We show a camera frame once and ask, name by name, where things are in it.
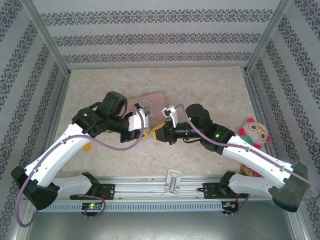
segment beige floor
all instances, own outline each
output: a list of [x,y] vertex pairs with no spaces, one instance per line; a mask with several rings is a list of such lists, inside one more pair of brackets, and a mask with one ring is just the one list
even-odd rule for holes
[[[200,103],[211,119],[235,132],[254,118],[240,67],[181,67],[73,70],[56,137],[60,136],[81,108],[101,101],[107,92],[116,91],[128,99],[162,92],[171,105],[186,107]],[[104,133],[97,139],[115,147],[120,135]],[[92,149],[78,151],[61,169],[58,177],[90,172],[94,176],[165,176],[168,169],[178,169],[184,176],[239,172],[240,163],[204,149],[200,143],[174,145],[159,142],[148,134],[135,148],[117,152],[91,143]]]

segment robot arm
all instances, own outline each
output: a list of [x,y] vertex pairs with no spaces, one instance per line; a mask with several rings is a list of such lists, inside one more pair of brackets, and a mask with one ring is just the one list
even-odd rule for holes
[[[141,134],[139,129],[142,128],[142,122],[138,114],[133,115],[130,112],[124,117],[118,116],[126,104],[127,99],[124,96],[114,91],[108,92],[102,102],[97,102],[78,111],[66,131],[38,159],[25,168],[17,166],[11,172],[19,188],[22,187],[31,172],[34,172],[23,193],[36,209],[42,210],[48,207],[57,198],[69,198],[76,194],[95,196],[96,185],[99,182],[87,172],[75,177],[54,177],[81,147],[91,141],[84,137],[95,138],[105,131],[112,131],[120,133],[120,141],[123,143],[136,139]],[[137,106],[137,111],[142,116],[144,128],[148,129],[148,117],[145,116],[140,106]],[[64,139],[75,135],[84,137],[64,141]],[[58,143],[62,144],[34,170],[38,162]]]
[[306,193],[307,184],[284,170],[293,171],[308,179],[308,169],[305,165],[297,163],[293,166],[252,147],[230,129],[213,123],[209,112],[200,104],[188,106],[186,115],[203,135],[219,143],[219,145],[201,137],[188,122],[178,123],[178,116],[175,111],[176,109],[172,106],[170,106],[169,110],[166,108],[162,111],[167,118],[174,116],[175,119],[162,123],[151,131],[157,140],[169,142],[172,145],[179,138],[184,141],[191,138],[199,138],[200,143],[207,150],[235,159],[264,176],[250,177],[242,176],[235,172],[226,172],[220,181],[223,184],[219,184],[219,194],[227,194],[233,191],[236,194],[244,193],[261,196],[272,199],[279,207],[289,212],[298,210],[300,202]]

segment pink plush toy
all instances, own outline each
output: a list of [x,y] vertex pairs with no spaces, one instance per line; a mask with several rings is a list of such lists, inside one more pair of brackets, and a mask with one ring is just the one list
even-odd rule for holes
[[265,143],[271,140],[267,128],[261,123],[255,122],[253,118],[249,118],[238,133],[243,140],[257,149],[261,149]]

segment yellow object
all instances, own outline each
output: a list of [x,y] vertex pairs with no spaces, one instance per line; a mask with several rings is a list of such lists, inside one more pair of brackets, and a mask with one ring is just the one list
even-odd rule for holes
[[89,151],[91,149],[90,143],[87,143],[86,145],[83,146],[85,151]]
[[155,126],[152,130],[151,130],[151,135],[157,139],[157,136],[156,136],[156,130],[162,128],[166,123],[163,122],[163,123],[160,123],[159,125]]

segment pink card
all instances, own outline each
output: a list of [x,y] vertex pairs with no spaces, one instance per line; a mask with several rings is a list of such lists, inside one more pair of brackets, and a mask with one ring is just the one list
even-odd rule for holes
[[136,113],[135,104],[139,104],[143,107],[144,112],[149,117],[150,126],[153,128],[156,125],[165,122],[167,119],[162,114],[161,110],[167,105],[166,100],[162,92],[150,94],[148,96],[142,96],[139,98],[128,100],[128,106],[126,113]]

